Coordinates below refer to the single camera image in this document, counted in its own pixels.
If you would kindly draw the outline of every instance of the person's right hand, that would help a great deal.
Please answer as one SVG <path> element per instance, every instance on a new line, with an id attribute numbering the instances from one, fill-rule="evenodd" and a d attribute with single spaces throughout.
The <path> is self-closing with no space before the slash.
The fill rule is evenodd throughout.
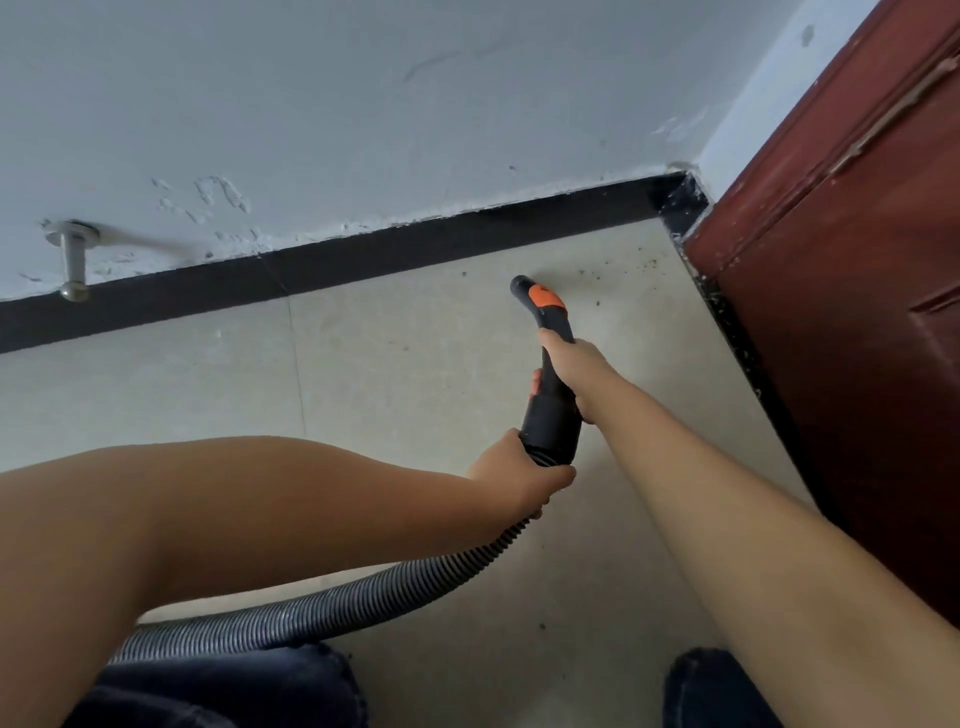
<path id="1" fill-rule="evenodd" d="M 577 407 L 584 419 L 596 421 L 598 395 L 611 382 L 621 380 L 600 350 L 589 341 L 577 339 L 575 344 L 566 343 L 556 331 L 541 328 L 537 331 L 540 345 L 550 354 L 550 361 L 557 376 L 577 396 Z M 534 390 L 537 390 L 538 374 L 534 374 Z"/>

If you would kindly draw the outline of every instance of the red door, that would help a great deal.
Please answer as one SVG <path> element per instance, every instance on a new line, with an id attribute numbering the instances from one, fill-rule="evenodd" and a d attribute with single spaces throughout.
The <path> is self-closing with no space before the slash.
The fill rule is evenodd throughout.
<path id="1" fill-rule="evenodd" d="M 851 535 L 960 624 L 960 71 L 717 282 Z"/>

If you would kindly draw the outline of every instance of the black vacuum wand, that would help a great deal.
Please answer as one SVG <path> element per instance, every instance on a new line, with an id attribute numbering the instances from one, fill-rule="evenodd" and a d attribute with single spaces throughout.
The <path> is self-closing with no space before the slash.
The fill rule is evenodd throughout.
<path id="1" fill-rule="evenodd" d="M 517 276 L 510 289 L 533 312 L 537 325 L 565 341 L 573 334 L 557 294 Z M 538 465 L 568 465 L 577 451 L 581 417 L 573 392 L 543 352 L 540 389 L 527 404 L 520 440 Z M 529 519 L 488 546 L 389 567 L 316 594 L 218 615 L 139 625 L 111 663 L 250 652 L 315 643 L 413 612 L 467 583 L 506 550 Z"/>

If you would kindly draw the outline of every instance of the door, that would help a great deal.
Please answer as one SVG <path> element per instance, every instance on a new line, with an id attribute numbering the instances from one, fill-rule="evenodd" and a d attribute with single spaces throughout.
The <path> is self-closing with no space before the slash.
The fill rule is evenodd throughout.
<path id="1" fill-rule="evenodd" d="M 960 625 L 960 71 L 716 281 L 850 534 Z"/>

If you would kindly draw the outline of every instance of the red door frame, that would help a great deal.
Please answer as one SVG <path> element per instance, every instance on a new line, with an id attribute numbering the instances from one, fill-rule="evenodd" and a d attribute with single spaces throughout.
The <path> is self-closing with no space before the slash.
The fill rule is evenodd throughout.
<path id="1" fill-rule="evenodd" d="M 684 245 L 716 279 L 960 47 L 958 0 L 881 0 Z"/>

